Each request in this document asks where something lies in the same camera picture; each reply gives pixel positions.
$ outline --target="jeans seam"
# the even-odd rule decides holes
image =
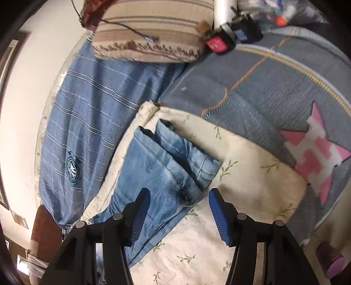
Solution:
[[[177,147],[174,143],[172,143],[169,139],[165,138],[161,133],[160,131],[158,131],[156,129],[156,131],[161,137],[163,137],[165,140],[167,140],[172,146],[174,146],[176,149],[180,150],[181,152],[183,152],[184,154],[186,154],[186,158],[189,159],[190,161],[192,161],[193,164],[195,164],[198,168],[200,168],[200,170],[202,170],[202,166],[200,167],[195,161],[193,161],[190,157],[189,157],[189,154],[185,151],[183,151],[182,149],[180,149],[179,147]],[[209,176],[215,176],[215,174],[210,174],[210,173],[207,173],[206,171],[202,170],[203,173],[206,173],[207,175]]]
[[[205,163],[206,158],[207,158],[207,156],[205,157],[205,159],[204,159],[204,161],[203,161],[203,163],[202,163],[202,165],[201,165],[201,168],[199,169],[199,173],[198,173],[198,175],[196,176],[196,180],[198,180],[198,177],[199,177],[199,175],[200,175],[200,172],[201,172],[201,170],[202,170],[202,167],[204,166],[204,163]]]
[[[180,186],[180,188],[183,190],[183,192],[185,193],[185,195],[188,197],[190,203],[193,203],[197,198],[195,198],[193,201],[190,199],[187,191],[185,191],[185,189],[183,188],[183,186],[181,185],[181,183],[178,181],[178,179],[174,176],[173,172],[167,167],[167,165],[157,156],[157,154],[155,154],[146,144],[144,144],[140,139],[138,139],[136,136],[134,136],[142,145],[144,145],[154,156],[157,157],[157,159],[164,165],[164,167],[166,167],[166,169],[168,169],[168,171],[171,173],[171,175],[173,176],[173,178],[175,179],[175,181],[177,181],[178,185]]]

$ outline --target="pillow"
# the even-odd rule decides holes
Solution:
[[[205,43],[195,26],[213,24],[213,0],[119,0],[103,20],[121,22],[136,31],[159,37],[152,43],[125,27],[100,22],[93,51],[100,59],[145,62],[190,62]]]

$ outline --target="purple object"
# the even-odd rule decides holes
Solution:
[[[316,256],[326,278],[332,279],[342,272],[345,257],[328,242],[320,243],[316,249]]]

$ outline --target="orange cap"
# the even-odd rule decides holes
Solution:
[[[283,17],[277,17],[277,25],[279,27],[285,26],[287,24],[287,20],[285,20]]]

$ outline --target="metal bolt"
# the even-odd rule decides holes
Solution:
[[[237,215],[237,218],[239,219],[239,220],[246,220],[246,218],[247,218],[247,215],[246,214],[244,214],[244,213],[239,213],[238,215]]]
[[[77,223],[75,224],[75,226],[76,226],[77,228],[84,227],[84,226],[85,226],[85,222],[84,222],[84,221],[79,221],[79,222],[77,222]]]
[[[114,214],[113,215],[113,219],[115,220],[115,221],[118,221],[118,220],[120,220],[120,219],[122,219],[123,218],[123,215],[121,214],[121,213],[117,213],[117,214]]]
[[[276,225],[279,227],[282,227],[285,225],[285,223],[282,220],[275,220],[275,222],[276,222]]]

